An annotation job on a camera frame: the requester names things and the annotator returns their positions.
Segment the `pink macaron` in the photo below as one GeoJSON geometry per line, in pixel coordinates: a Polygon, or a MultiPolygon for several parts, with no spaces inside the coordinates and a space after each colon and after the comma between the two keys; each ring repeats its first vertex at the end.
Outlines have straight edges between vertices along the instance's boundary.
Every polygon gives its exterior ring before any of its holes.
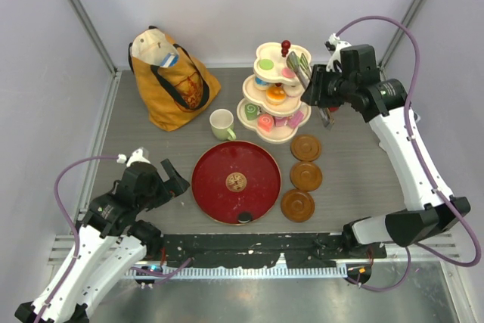
{"type": "Polygon", "coordinates": [[[294,72],[293,72],[291,69],[289,69],[289,68],[287,68],[287,67],[285,67],[285,68],[284,68],[284,69],[281,71],[281,73],[282,73],[283,77],[286,77],[286,78],[293,78],[293,77],[295,77],[295,76],[296,76],[296,75],[295,75],[295,73],[294,73],[294,72]]]}

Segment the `light green mug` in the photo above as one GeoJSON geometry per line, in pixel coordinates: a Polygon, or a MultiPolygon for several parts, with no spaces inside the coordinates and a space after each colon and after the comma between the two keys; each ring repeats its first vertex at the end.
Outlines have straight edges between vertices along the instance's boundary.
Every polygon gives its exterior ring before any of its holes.
{"type": "Polygon", "coordinates": [[[214,136],[220,141],[234,141],[234,115],[230,110],[214,110],[209,117],[209,123],[214,136]]]}

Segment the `large green macaron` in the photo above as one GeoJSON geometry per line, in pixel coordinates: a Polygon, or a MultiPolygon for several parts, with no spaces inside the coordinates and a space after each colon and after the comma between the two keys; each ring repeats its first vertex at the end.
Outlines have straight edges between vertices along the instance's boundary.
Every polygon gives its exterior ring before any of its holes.
{"type": "Polygon", "coordinates": [[[274,67],[274,63],[271,59],[263,58],[259,60],[258,66],[262,70],[271,70],[274,67]]]}

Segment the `orange glazed donut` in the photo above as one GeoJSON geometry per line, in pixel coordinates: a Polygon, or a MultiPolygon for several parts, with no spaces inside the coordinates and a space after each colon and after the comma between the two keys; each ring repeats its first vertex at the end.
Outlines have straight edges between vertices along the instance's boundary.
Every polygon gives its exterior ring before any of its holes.
{"type": "Polygon", "coordinates": [[[265,99],[269,104],[282,104],[286,98],[287,94],[281,86],[271,86],[265,90],[265,99]]]}

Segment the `salmon pink swirl roll cake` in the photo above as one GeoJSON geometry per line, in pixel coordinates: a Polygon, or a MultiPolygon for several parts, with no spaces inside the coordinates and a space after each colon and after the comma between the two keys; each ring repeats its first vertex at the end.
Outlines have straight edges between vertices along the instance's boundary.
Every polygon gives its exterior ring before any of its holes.
{"type": "Polygon", "coordinates": [[[272,115],[267,113],[259,115],[257,120],[257,126],[260,130],[264,132],[270,132],[274,127],[274,118],[272,115]]]}

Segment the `black sandwich cookie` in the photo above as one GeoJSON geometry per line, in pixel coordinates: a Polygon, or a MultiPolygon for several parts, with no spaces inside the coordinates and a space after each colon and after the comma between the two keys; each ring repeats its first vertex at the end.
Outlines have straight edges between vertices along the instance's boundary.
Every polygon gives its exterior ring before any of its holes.
{"type": "Polygon", "coordinates": [[[246,224],[253,221],[253,216],[251,213],[242,212],[237,216],[237,222],[240,224],[246,224]]]}

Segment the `magenta swirl roll cake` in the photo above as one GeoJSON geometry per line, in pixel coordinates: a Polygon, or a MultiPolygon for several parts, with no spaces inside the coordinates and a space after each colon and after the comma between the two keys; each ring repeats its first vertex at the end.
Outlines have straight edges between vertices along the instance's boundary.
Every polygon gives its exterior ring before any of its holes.
{"type": "Polygon", "coordinates": [[[284,127],[284,126],[287,125],[288,120],[289,120],[289,117],[287,117],[287,116],[285,116],[285,117],[275,116],[274,117],[274,125],[275,125],[275,127],[284,127]]]}

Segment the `blue frosted donut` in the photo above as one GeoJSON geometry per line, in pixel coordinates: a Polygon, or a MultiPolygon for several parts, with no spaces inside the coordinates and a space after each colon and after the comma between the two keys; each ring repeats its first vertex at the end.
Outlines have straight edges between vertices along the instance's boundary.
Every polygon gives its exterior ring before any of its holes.
{"type": "Polygon", "coordinates": [[[269,83],[260,79],[259,77],[256,77],[254,79],[254,86],[259,89],[259,90],[266,90],[269,87],[269,83]]]}

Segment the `pink layered cake slice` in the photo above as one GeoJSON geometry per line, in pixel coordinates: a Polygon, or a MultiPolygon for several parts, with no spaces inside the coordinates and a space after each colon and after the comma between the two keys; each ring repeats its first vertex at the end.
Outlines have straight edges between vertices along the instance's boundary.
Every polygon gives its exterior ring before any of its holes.
{"type": "Polygon", "coordinates": [[[298,110],[297,112],[295,112],[295,114],[293,114],[287,121],[287,125],[291,128],[291,129],[295,129],[296,127],[299,126],[299,124],[304,120],[305,118],[305,114],[298,110]]]}

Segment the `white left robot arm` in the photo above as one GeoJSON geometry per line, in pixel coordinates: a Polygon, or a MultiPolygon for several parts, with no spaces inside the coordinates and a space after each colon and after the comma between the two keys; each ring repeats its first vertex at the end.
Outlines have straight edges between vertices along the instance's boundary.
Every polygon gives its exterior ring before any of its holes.
{"type": "Polygon", "coordinates": [[[73,229],[71,251],[39,297],[18,306],[19,321],[87,322],[125,272],[142,258],[160,255],[162,232],[137,216],[185,193],[190,184],[167,159],[161,165],[168,179],[162,180],[140,150],[117,161],[126,164],[122,177],[88,205],[73,229]]]}

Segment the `metal serving tongs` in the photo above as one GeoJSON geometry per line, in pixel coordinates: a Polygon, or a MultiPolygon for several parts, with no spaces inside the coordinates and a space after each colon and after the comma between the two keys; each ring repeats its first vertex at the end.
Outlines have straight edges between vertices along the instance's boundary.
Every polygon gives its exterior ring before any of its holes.
{"type": "MultiPolygon", "coordinates": [[[[286,64],[290,70],[292,70],[295,74],[297,79],[299,80],[300,84],[302,85],[303,89],[306,90],[309,86],[309,77],[307,76],[306,72],[303,70],[303,66],[300,63],[300,60],[294,51],[291,51],[286,56],[286,64]]],[[[318,112],[321,116],[321,120],[323,122],[323,126],[331,130],[332,126],[334,125],[334,118],[332,117],[328,108],[320,108],[318,107],[318,112]]]]}

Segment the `small green macaron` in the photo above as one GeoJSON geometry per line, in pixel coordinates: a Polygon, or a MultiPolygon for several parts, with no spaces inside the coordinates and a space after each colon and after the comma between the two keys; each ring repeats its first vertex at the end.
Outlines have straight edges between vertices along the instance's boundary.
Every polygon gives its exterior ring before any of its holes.
{"type": "Polygon", "coordinates": [[[301,54],[299,57],[299,63],[302,67],[309,68],[309,62],[307,57],[304,54],[301,54]]]}

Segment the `white frosted donut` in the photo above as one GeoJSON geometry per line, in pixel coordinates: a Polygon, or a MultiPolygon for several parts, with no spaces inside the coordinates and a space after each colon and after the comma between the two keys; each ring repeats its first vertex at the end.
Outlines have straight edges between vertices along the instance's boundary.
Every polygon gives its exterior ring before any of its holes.
{"type": "Polygon", "coordinates": [[[301,85],[284,85],[284,92],[290,98],[299,98],[304,92],[304,88],[301,85]]]}

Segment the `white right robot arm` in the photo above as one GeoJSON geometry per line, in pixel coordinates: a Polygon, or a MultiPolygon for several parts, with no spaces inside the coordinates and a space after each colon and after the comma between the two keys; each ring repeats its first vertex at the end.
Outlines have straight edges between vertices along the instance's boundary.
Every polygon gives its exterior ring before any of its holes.
{"type": "Polygon", "coordinates": [[[405,208],[368,217],[343,227],[345,254],[359,257],[369,244],[392,241],[400,247],[448,231],[459,212],[470,212],[465,197],[455,197],[442,180],[417,130],[413,110],[405,109],[408,94],[397,79],[383,81],[370,45],[327,41],[328,64],[316,64],[301,99],[319,108],[345,103],[361,114],[380,141],[399,180],[405,208]]]}

